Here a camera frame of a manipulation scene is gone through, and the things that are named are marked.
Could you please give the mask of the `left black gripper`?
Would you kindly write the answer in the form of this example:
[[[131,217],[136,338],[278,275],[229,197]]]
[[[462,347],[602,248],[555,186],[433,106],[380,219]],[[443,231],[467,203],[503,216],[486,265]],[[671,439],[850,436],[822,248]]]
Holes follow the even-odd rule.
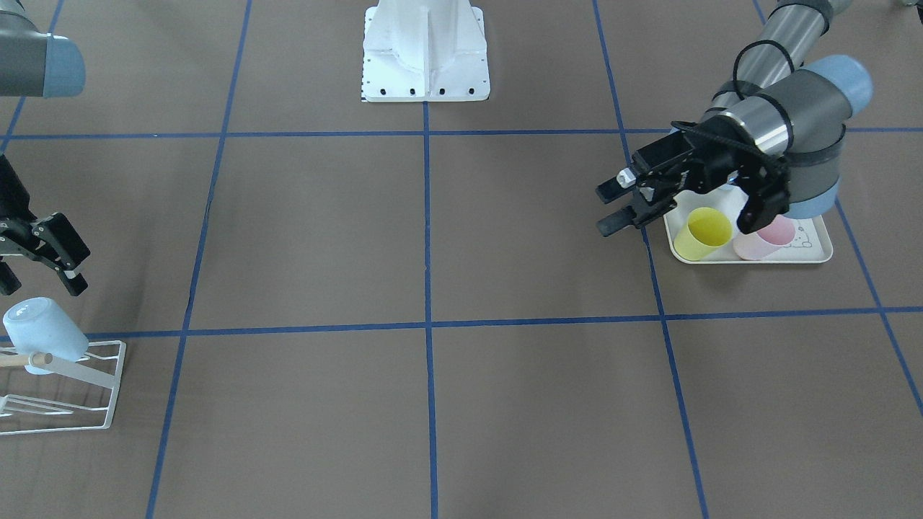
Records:
[[[622,173],[596,187],[604,204],[631,194],[622,209],[597,221],[602,236],[623,228],[642,229],[675,209],[676,196],[690,191],[708,194],[734,184],[747,197],[736,216],[736,228],[752,234],[790,209],[789,167],[720,123],[672,121],[675,132],[632,155]]]

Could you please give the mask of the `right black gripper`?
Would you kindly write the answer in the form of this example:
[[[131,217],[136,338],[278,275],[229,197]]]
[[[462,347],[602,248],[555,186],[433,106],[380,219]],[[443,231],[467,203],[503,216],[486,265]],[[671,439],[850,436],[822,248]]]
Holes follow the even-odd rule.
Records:
[[[53,213],[34,221],[29,203],[30,195],[19,175],[1,156],[2,253],[30,255],[56,273],[70,296],[80,296],[88,288],[81,266],[90,256],[89,247],[65,214]],[[12,296],[21,282],[6,257],[1,256],[1,295]]]

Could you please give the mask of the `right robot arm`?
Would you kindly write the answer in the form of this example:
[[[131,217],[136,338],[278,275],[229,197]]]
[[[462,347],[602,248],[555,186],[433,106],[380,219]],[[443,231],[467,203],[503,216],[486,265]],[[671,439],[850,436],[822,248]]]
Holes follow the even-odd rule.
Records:
[[[3,97],[75,97],[86,80],[79,47],[68,38],[40,32],[19,1],[1,3]],[[30,194],[6,156],[1,158],[1,256],[26,257],[53,270],[76,298],[88,283],[81,273],[89,247],[65,214],[39,218]]]

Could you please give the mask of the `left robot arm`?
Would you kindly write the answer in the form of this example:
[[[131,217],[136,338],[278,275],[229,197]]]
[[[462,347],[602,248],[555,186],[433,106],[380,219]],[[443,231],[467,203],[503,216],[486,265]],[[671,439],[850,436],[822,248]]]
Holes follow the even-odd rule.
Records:
[[[777,216],[810,219],[830,210],[845,124],[868,106],[873,80],[850,56],[805,57],[848,6],[777,2],[701,118],[673,121],[666,137],[634,151],[625,169],[596,188],[603,203],[631,197],[598,221],[600,233],[642,229],[675,209],[680,193],[705,195],[727,184],[747,197],[736,217],[743,234]]]

